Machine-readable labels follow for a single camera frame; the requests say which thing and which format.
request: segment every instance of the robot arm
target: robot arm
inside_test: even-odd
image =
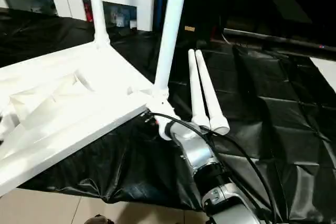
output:
[[[165,140],[173,140],[181,148],[190,175],[193,177],[201,196],[204,212],[210,217],[210,223],[260,224],[252,210],[253,208],[249,205],[249,200],[231,182],[229,172],[217,159],[211,147],[205,141],[205,136],[201,137],[195,132],[195,130],[201,132],[199,127],[201,125],[211,127],[213,131],[219,134],[226,134],[229,131],[229,126],[220,109],[203,55],[198,50],[196,59],[211,117],[210,121],[208,120],[203,104],[195,53],[193,50],[188,53],[193,108],[192,122],[185,122],[189,127],[158,115],[158,113],[161,113],[173,119],[180,119],[163,96],[153,96],[147,107],[153,112],[152,114],[159,125],[161,137]]]

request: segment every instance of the wire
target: wire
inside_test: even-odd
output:
[[[221,34],[221,35],[222,35],[224,41],[225,41],[226,43],[228,43],[229,45],[231,45],[231,43],[224,37],[224,34]]]
[[[200,136],[206,143],[208,143],[208,139],[200,132],[198,131],[197,129],[193,128],[191,125],[189,125],[188,123],[182,121],[182,120],[179,120],[179,119],[176,119],[172,116],[169,116],[169,115],[165,115],[165,114],[161,114],[161,113],[155,113],[155,112],[149,112],[149,115],[154,115],[154,116],[162,116],[164,118],[168,118],[176,123],[179,123],[185,127],[187,127],[188,129],[192,130],[193,132],[195,132],[198,136]],[[229,141],[230,143],[232,143],[243,155],[244,157],[247,159],[247,161],[249,162],[249,164],[252,166],[253,170],[256,172],[258,178],[260,179],[263,187],[265,188],[265,191],[267,193],[267,196],[269,198],[269,202],[270,202],[270,208],[271,208],[271,211],[272,211],[272,215],[273,215],[273,224],[276,224],[277,223],[277,214],[276,214],[276,209],[275,209],[275,198],[274,198],[274,195],[272,193],[272,191],[270,190],[268,184],[266,183],[264,177],[262,176],[260,170],[258,169],[258,167],[253,163],[253,161],[251,160],[251,158],[248,156],[248,154],[245,152],[245,150],[238,144],[236,143],[235,139],[232,137],[232,136],[228,136],[228,135],[220,135],[218,134],[217,132],[214,132],[214,131],[211,131],[205,127],[202,127],[200,126],[200,128],[204,131],[207,131],[213,135],[216,135],[216,136],[219,136],[227,141]]]
[[[161,114],[161,113],[155,113],[155,112],[149,112],[149,115],[157,115],[157,116],[162,116],[163,118],[168,118],[176,123],[179,123],[185,127],[187,127],[189,130],[194,131],[197,135],[199,135],[201,138],[203,138],[203,140],[207,143],[208,139],[197,129],[193,128],[190,124],[183,122],[182,120],[176,119],[170,115],[165,115],[165,114]]]
[[[264,177],[262,176],[260,170],[258,169],[258,167],[255,165],[255,163],[253,163],[253,161],[251,160],[251,158],[248,156],[248,154],[245,152],[245,150],[235,141],[235,138],[230,136],[230,135],[220,135],[217,132],[211,131],[205,127],[200,126],[200,128],[204,131],[207,131],[215,136],[219,136],[224,140],[229,141],[230,143],[232,143],[243,155],[244,157],[247,159],[247,161],[249,162],[249,164],[252,166],[253,170],[256,172],[258,178],[260,179],[262,185],[265,188],[265,191],[267,193],[268,199],[269,199],[269,203],[271,206],[271,211],[272,211],[272,215],[273,215],[273,220],[272,222],[274,224],[277,223],[277,212],[276,212],[276,208],[275,208],[275,198],[274,195],[271,191],[271,189],[269,188],[267,182],[265,181]]]

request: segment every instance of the white tabletop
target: white tabletop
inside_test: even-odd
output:
[[[317,58],[311,58],[311,60],[336,92],[336,61]]]

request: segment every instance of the black plastic sheet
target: black plastic sheet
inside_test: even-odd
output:
[[[153,81],[154,33],[109,29],[113,47]],[[0,9],[0,66],[89,42],[92,24]],[[177,43],[170,102],[191,117],[187,50]],[[203,54],[231,134],[253,158],[276,197],[279,222],[336,220],[336,95],[309,58],[207,43]],[[22,188],[200,210],[179,149],[138,116],[22,185]],[[263,208],[260,181],[231,144],[215,151]]]

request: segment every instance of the beige floor tile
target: beige floor tile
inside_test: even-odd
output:
[[[184,211],[184,224],[204,224],[208,220],[203,212]]]
[[[71,224],[80,197],[14,189],[0,199],[0,223]]]
[[[183,224],[183,211],[139,203],[105,204],[101,199],[82,197],[72,224],[84,224],[101,214],[115,224]]]

